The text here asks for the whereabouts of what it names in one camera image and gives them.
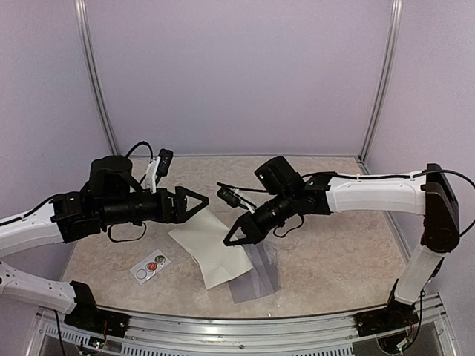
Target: marble tabletop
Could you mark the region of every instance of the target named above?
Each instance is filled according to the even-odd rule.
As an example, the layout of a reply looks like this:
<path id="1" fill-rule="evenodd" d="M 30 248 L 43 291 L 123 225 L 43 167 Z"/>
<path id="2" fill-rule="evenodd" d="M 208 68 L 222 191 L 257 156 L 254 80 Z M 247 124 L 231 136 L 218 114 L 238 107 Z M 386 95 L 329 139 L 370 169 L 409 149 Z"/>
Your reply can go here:
<path id="1" fill-rule="evenodd" d="M 176 157 L 160 186 L 176 185 L 206 195 L 209 210 L 229 227 L 243 210 L 216 197 L 216 182 L 262 188 L 254 170 L 269 157 Z M 314 171 L 360 173 L 352 158 L 288 157 L 301 174 Z M 141 177 L 147 159 L 134 159 Z M 261 204 L 266 194 L 249 196 Z M 298 217 L 288 221 L 299 223 Z M 87 283 L 100 305 L 190 317 L 287 317 L 340 312 L 387 301 L 404 269 L 404 260 L 381 212 L 351 211 L 308 216 L 302 228 L 284 239 L 266 238 L 277 251 L 281 289 L 257 300 L 234 304 L 227 283 L 206 290 L 200 269 L 169 235 L 175 225 L 150 222 L 145 236 L 133 243 L 111 243 L 105 234 L 80 240 L 63 280 Z M 141 228 L 114 226 L 114 238 L 139 236 Z M 171 264 L 139 285 L 129 269 L 156 249 Z"/>

